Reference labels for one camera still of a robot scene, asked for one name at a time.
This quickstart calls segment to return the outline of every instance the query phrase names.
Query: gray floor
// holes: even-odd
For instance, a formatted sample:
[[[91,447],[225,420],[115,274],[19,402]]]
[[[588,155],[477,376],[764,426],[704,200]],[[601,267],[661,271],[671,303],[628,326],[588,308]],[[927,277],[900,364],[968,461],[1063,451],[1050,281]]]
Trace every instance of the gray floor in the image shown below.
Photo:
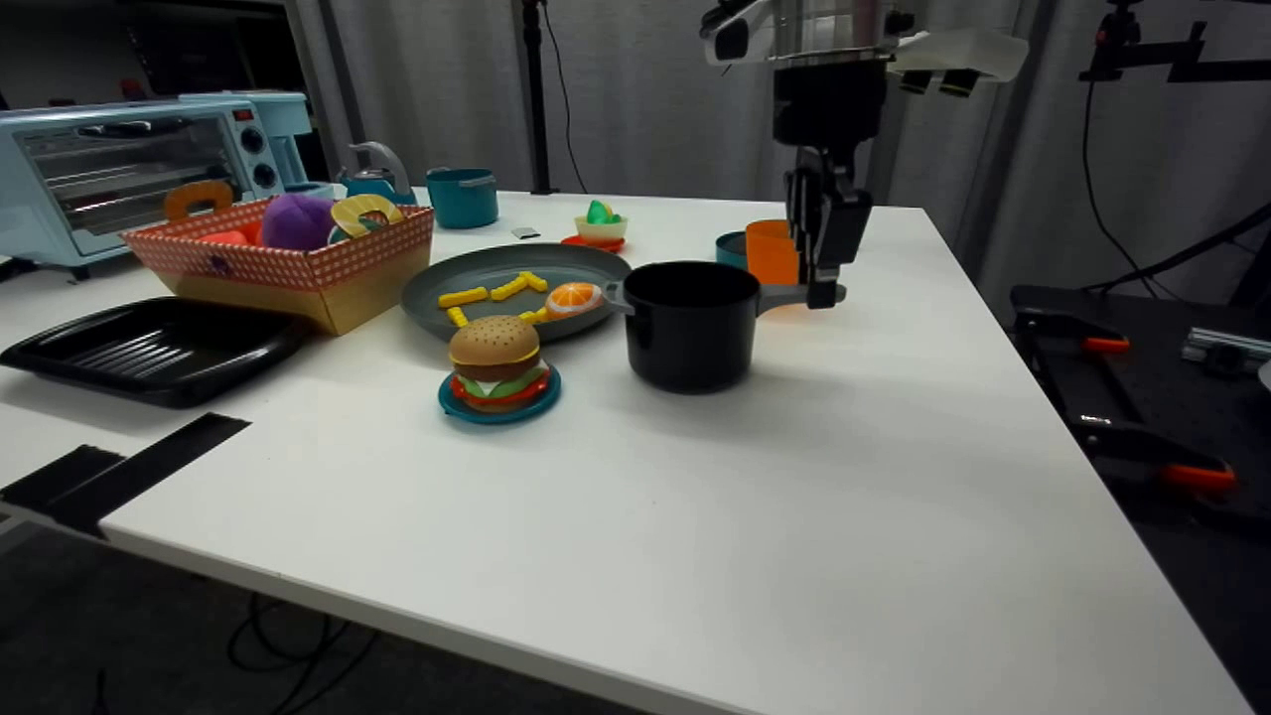
[[[0,710],[91,715],[109,667],[110,715],[266,715],[294,682],[225,663],[246,590],[132,561],[45,530],[0,543]],[[308,643],[319,616],[281,608],[278,638]],[[355,629],[326,673],[365,638]],[[307,715],[622,715],[512,673],[384,634],[373,657]]]

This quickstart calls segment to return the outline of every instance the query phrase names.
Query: plate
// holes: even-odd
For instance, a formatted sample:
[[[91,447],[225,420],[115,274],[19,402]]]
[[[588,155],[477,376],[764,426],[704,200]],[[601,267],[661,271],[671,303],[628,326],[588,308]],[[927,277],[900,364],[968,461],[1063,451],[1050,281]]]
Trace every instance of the plate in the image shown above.
[[[601,254],[601,249],[575,249],[575,248],[496,248],[496,249],[473,249],[447,262],[437,262],[428,271],[422,271],[404,293],[402,293],[402,308],[426,326],[428,332],[437,332],[441,340],[453,339],[453,320],[443,316],[443,308],[437,308],[441,293],[453,289],[469,289],[469,286],[504,286],[508,277],[515,277],[519,271],[535,271],[540,277],[549,277],[552,286],[561,281],[597,281],[597,286],[616,286],[633,274],[633,267],[616,254]],[[515,293],[508,303],[473,303],[465,306],[469,316],[490,316],[490,315],[523,315],[545,306],[549,293]],[[588,315],[575,316],[561,316],[561,320],[545,320],[540,326],[540,340],[565,340],[575,332],[597,331],[601,320],[606,320],[616,315],[612,303],[601,303]]]
[[[290,315],[152,297],[36,332],[0,364],[183,409],[254,381],[301,340],[307,326]]]
[[[561,373],[549,364],[549,393],[530,402],[523,409],[512,409],[512,414],[477,414],[469,409],[465,402],[453,397],[447,389],[447,373],[443,381],[437,387],[437,402],[441,402],[441,414],[453,416],[453,420],[469,420],[469,426],[519,426],[519,420],[534,420],[540,414],[549,414],[555,402],[561,402]]]

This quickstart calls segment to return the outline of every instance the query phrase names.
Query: toaster oven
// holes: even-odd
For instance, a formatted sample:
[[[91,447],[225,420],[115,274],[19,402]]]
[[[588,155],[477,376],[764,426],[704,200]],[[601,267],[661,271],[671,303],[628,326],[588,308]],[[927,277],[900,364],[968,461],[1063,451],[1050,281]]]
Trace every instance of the toaster oven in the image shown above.
[[[0,110],[0,254],[83,271],[127,254],[172,187],[222,180],[233,200],[307,187],[297,91]]]

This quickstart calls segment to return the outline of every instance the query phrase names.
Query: curtain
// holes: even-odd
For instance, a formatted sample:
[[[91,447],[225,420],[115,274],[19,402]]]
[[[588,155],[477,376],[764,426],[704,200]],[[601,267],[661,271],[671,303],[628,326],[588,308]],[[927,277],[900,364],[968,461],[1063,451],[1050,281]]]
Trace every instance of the curtain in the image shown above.
[[[1082,69],[1109,3],[1056,3],[1019,85],[1019,127],[990,210],[980,289],[1004,308],[1017,281],[1083,286],[1125,274],[1100,241],[1082,184]],[[1271,8],[1213,0],[1140,3],[1145,41],[1182,41],[1207,24],[1207,61],[1268,61]],[[1166,85],[1165,69],[1095,89],[1092,175],[1109,226],[1140,259],[1165,259],[1271,200],[1271,85]],[[1160,281],[1176,297],[1226,303],[1248,267],[1219,249]]]
[[[605,195],[778,195],[764,69],[710,70],[698,52],[708,0],[552,0],[580,175]],[[365,134],[422,175],[490,161],[530,187],[530,132],[512,0],[332,0]],[[568,165],[555,52],[545,41],[552,184]]]
[[[508,0],[331,0],[365,134],[426,165],[485,161],[530,187],[530,132]],[[792,155],[771,144],[771,69],[708,69],[710,0],[549,0],[572,101],[575,160],[593,195],[778,200]],[[1017,281],[1082,286],[1125,262],[1095,234],[1082,184],[1076,81],[1100,0],[908,0],[921,28],[996,28],[1031,42],[1013,89],[974,101],[890,97],[861,180],[883,203],[927,208],[993,308]],[[1271,57],[1271,8],[1213,0],[1140,3],[1145,41],[1213,20],[1213,57]],[[545,42],[552,180],[580,192],[565,97]],[[1095,91],[1092,175],[1104,216],[1140,262],[1271,200],[1271,85],[1176,89],[1160,69]],[[1178,297],[1234,289],[1242,249],[1165,281]]]

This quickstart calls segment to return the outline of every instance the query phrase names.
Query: black tray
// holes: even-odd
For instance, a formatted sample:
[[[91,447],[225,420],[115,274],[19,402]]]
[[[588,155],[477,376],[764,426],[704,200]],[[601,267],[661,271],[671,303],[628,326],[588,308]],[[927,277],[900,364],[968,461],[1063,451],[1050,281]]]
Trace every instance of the black tray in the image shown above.
[[[3,348],[0,364],[134,402],[200,404],[287,360],[307,332],[287,315],[155,297],[36,332]]]

